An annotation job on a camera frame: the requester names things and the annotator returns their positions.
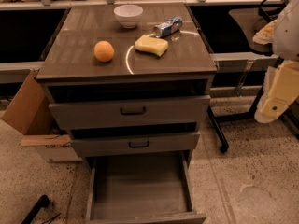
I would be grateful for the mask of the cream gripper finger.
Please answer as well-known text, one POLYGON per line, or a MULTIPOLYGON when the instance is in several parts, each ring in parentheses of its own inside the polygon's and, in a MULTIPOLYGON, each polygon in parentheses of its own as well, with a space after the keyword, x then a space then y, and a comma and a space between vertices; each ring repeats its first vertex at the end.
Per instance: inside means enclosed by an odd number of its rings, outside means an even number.
POLYGON ((254 43, 266 45, 273 42, 274 30, 277 21, 273 20, 265 25, 259 32, 257 32, 252 38, 254 43))
POLYGON ((284 61, 278 68, 265 73, 263 95, 254 118, 259 123, 278 119, 299 97, 299 62, 284 61))

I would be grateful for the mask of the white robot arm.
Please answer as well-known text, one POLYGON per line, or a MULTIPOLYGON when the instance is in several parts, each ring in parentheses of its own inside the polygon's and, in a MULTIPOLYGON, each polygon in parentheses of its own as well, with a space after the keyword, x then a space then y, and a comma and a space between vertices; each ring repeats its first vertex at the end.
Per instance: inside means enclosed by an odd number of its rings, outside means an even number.
POLYGON ((291 0, 274 21, 255 34, 253 42, 271 43, 273 53, 283 59, 278 68, 267 69, 263 96, 254 114, 259 123, 270 123, 299 97, 299 0, 291 0))

